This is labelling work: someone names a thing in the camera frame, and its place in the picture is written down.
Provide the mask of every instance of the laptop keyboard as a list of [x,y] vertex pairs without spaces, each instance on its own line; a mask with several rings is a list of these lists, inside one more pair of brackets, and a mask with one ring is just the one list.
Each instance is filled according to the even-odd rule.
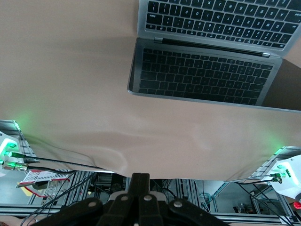
[[146,29],[282,49],[300,22],[300,0],[150,0]]
[[145,48],[139,93],[255,105],[272,68],[237,59]]

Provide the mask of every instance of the beige surface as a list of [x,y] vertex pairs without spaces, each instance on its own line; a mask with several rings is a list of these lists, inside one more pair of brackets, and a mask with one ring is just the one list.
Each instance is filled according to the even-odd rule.
[[126,176],[225,180],[249,176],[284,145],[301,146],[299,113],[129,94],[137,7],[0,1],[0,118],[17,120],[38,156]]

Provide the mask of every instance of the silver laptop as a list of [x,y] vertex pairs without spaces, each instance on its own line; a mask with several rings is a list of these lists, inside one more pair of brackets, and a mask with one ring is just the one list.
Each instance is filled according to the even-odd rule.
[[300,22],[301,0],[140,0],[128,91],[262,106]]

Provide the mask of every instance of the laptop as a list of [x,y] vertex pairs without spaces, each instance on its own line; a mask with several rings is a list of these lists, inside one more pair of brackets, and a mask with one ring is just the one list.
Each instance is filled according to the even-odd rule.
[[140,0],[128,91],[262,106],[300,22],[301,0]]

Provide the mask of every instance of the screw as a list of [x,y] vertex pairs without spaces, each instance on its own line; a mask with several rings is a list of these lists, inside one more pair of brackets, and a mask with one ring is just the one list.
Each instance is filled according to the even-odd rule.
[[183,205],[182,205],[181,202],[179,202],[179,201],[174,202],[174,207],[180,208],[180,207],[182,207],[182,206],[183,206]]
[[94,206],[96,206],[96,202],[90,202],[89,204],[88,204],[88,207],[94,207]]
[[121,200],[122,200],[122,201],[126,201],[126,200],[128,200],[128,197],[127,197],[127,196],[123,196],[123,197],[121,198]]
[[144,199],[145,201],[150,201],[150,200],[151,200],[151,196],[150,196],[150,195],[146,195],[143,199]]

